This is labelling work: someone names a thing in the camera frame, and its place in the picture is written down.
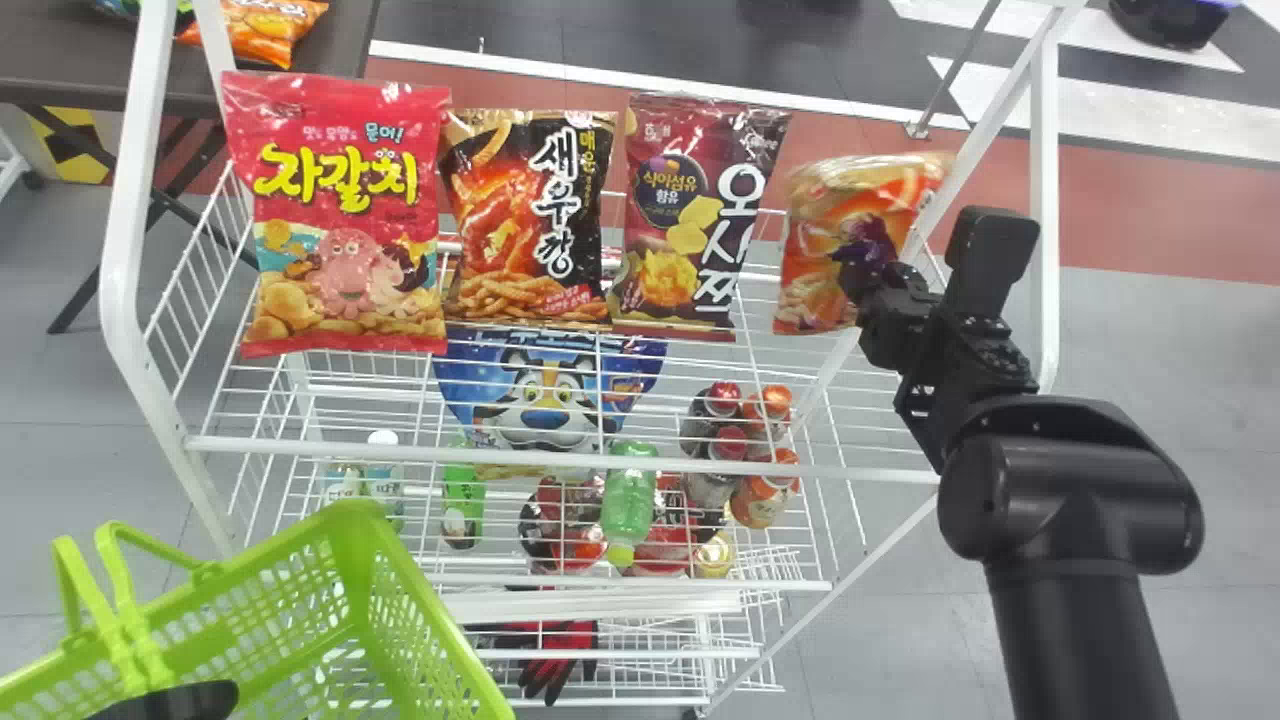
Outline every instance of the white bottle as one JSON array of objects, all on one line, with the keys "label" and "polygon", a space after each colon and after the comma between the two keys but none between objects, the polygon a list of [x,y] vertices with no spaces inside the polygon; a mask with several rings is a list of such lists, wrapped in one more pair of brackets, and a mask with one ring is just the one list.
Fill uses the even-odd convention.
[{"label": "white bottle", "polygon": [[[369,445],[399,445],[392,430],[369,433]],[[365,493],[383,503],[387,519],[398,533],[404,529],[404,466],[398,462],[370,462],[365,468]]]},{"label": "white bottle", "polygon": [[365,469],[349,460],[329,465],[325,486],[320,492],[320,507],[328,507],[344,497],[360,497],[365,488]]}]

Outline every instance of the basket handle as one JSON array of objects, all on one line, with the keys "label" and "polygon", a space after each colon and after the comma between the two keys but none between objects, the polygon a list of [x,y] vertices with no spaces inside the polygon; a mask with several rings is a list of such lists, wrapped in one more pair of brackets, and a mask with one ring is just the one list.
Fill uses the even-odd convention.
[{"label": "basket handle", "polygon": [[111,606],[106,597],[93,582],[84,556],[69,536],[54,539],[54,573],[58,575],[58,593],[63,598],[63,614],[67,615],[68,635],[63,641],[64,650],[72,652],[86,638],[84,620],[81,616],[81,606],[88,610],[97,635],[106,647],[111,665],[120,674],[120,683],[129,697],[142,694],[147,691],[146,676],[133,664],[133,652],[129,641],[120,626],[120,620],[111,614]]},{"label": "basket handle", "polygon": [[120,552],[122,542],[193,573],[205,565],[212,566],[215,564],[201,562],[177,547],[165,544],[142,530],[115,520],[102,524],[93,533],[93,544],[97,546],[97,553],[102,557],[102,565],[106,568],[106,575],[111,579],[111,588],[115,592],[115,611],[119,614],[124,633],[133,642],[134,656],[150,678],[150,689],[173,687],[178,679],[164,662],[164,653],[152,639],[151,626],[138,609],[133,575],[129,574],[129,565],[124,561],[124,553]]}]

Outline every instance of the maroon snack bag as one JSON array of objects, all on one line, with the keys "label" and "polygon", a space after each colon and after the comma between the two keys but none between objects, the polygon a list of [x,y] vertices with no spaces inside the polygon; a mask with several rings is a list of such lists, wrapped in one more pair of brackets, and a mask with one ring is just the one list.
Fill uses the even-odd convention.
[{"label": "maroon snack bag", "polygon": [[620,332],[733,340],[730,307],[790,113],[690,95],[631,96]]}]

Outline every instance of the black snack bag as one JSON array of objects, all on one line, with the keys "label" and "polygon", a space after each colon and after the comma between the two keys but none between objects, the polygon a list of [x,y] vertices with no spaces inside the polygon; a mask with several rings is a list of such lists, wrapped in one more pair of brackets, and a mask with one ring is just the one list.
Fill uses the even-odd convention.
[{"label": "black snack bag", "polygon": [[498,109],[445,118],[439,168],[462,243],[447,318],[582,329],[608,323],[600,190],[616,117]]}]

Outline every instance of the table leg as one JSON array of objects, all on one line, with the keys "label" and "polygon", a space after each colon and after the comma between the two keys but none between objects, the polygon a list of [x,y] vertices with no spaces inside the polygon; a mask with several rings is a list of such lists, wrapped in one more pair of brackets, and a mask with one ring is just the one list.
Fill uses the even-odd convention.
[{"label": "table leg", "polygon": [[[91,142],[88,138],[77,132],[76,128],[68,126],[49,110],[38,105],[22,106],[22,110],[47,126],[54,131],[54,133],[61,136],[76,149],[91,155],[99,163],[106,165],[108,169],[115,169],[114,155],[104,150],[101,146]],[[178,123],[178,127],[175,127],[160,145],[161,160],[173,152],[178,143],[182,142],[183,137],[191,132],[195,124],[196,120],[192,119],[183,119]],[[221,126],[215,126],[205,137],[205,141],[196,150],[196,152],[187,160],[186,165],[183,165],[178,174],[174,176],[168,187],[163,191],[151,188],[151,206],[147,209],[147,229],[151,229],[165,213],[178,215],[192,227],[196,227],[200,223],[200,214],[184,205],[180,200],[178,200],[178,197],[180,197],[196,177],[200,176],[200,172],[204,170],[209,161],[223,149],[225,142],[227,136]],[[209,232],[214,241],[223,247],[232,247],[218,228],[206,227],[206,232]],[[252,254],[241,252],[239,259],[255,270],[257,269],[257,259],[253,258]],[[76,295],[72,296],[67,305],[63,306],[61,311],[58,313],[52,324],[49,325],[46,331],[49,334],[61,334],[67,332],[67,328],[76,320],[76,316],[79,315],[81,310],[84,309],[97,292],[97,275],[99,269],[93,268],[93,272],[84,278],[84,282],[82,282],[79,288],[76,290]]]}]

